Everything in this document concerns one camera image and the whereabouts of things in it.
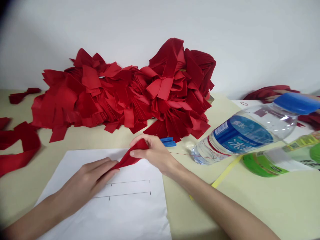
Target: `red ribbon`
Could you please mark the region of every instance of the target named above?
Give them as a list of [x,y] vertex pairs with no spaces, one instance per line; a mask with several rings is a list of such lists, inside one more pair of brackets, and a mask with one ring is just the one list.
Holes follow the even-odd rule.
[[27,91],[24,93],[10,94],[9,101],[11,104],[18,104],[24,99],[25,96],[39,92],[41,92],[40,88],[28,88]]
[[[0,119],[1,129],[4,127],[4,122],[8,123],[8,118]],[[2,150],[10,147],[19,139],[22,141],[22,153],[0,155],[0,177],[26,166],[41,147],[35,128],[27,122],[20,123],[13,131],[0,131],[0,146]]]
[[130,152],[132,150],[136,150],[136,149],[146,150],[146,149],[149,149],[149,146],[148,146],[148,144],[146,143],[146,141],[144,139],[140,139],[132,148],[130,148],[126,152],[126,154],[123,156],[123,158],[120,160],[120,162],[118,162],[109,171],[111,171],[113,169],[122,168],[122,167],[126,167],[126,166],[129,166],[129,165],[137,163],[141,158],[135,158],[135,157],[131,157],[130,156]]

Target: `green bottle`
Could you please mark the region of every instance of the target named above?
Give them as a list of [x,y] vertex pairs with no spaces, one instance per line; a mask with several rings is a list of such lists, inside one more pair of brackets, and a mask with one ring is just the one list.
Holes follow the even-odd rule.
[[243,162],[251,172],[261,177],[320,169],[320,131],[301,136],[282,148],[246,154]]

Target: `blue bottle cap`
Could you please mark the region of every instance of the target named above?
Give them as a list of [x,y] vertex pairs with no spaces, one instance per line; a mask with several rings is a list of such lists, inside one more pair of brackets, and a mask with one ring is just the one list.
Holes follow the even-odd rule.
[[308,115],[320,108],[320,101],[299,93],[285,93],[274,101],[280,107],[300,115]]

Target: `clear plastic bottle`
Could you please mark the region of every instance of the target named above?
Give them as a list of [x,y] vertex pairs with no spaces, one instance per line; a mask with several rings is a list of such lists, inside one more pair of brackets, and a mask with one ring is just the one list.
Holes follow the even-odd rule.
[[273,103],[237,112],[195,145],[191,154],[201,165],[245,154],[283,140],[296,127],[299,115],[307,115],[319,108],[317,100],[298,93],[285,93]]

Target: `green bottle cap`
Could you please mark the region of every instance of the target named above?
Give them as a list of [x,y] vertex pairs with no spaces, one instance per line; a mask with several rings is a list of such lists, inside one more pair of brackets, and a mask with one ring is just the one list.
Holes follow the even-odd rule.
[[310,157],[313,161],[320,163],[320,143],[310,148]]

